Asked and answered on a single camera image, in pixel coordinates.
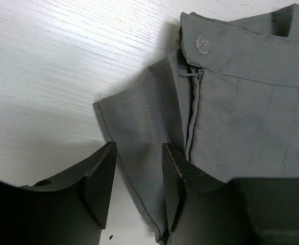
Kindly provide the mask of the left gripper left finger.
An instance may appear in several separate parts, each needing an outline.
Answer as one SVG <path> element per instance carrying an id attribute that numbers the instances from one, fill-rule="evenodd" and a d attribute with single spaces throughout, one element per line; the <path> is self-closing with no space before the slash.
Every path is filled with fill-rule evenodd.
<path id="1" fill-rule="evenodd" d="M 76 186 L 78 195 L 93 220 L 101 228 L 107 224 L 116 167 L 116 143 L 108 142 L 88 158 L 68 169 L 22 189 L 58 192 Z"/>

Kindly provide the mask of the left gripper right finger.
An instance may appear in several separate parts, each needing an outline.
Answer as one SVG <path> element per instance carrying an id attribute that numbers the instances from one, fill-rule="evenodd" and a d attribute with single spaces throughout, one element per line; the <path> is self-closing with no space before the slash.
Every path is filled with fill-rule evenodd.
<path id="1" fill-rule="evenodd" d="M 193 217 L 193 225 L 211 224 L 212 232 L 232 232 L 233 217 L 231 211 L 233 182 L 224 183 L 205 173 L 188 162 L 168 143 L 162 145 L 162 169 L 164 178 L 165 201 L 169 232 L 174 232 L 187 200 L 186 191 L 193 196 L 204 197 L 204 201 L 196 204 L 208 204 L 201 211 L 207 212 L 202 218 L 198 214 Z"/>

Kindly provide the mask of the grey pleated skirt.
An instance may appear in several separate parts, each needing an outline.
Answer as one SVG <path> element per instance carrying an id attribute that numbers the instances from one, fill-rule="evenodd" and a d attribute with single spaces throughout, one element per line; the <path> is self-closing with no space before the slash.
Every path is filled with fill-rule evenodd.
<path id="1" fill-rule="evenodd" d="M 162 145 L 221 181 L 299 177 L 299 4 L 221 21 L 182 13 L 179 49 L 94 103 L 136 207 L 168 240 Z"/>

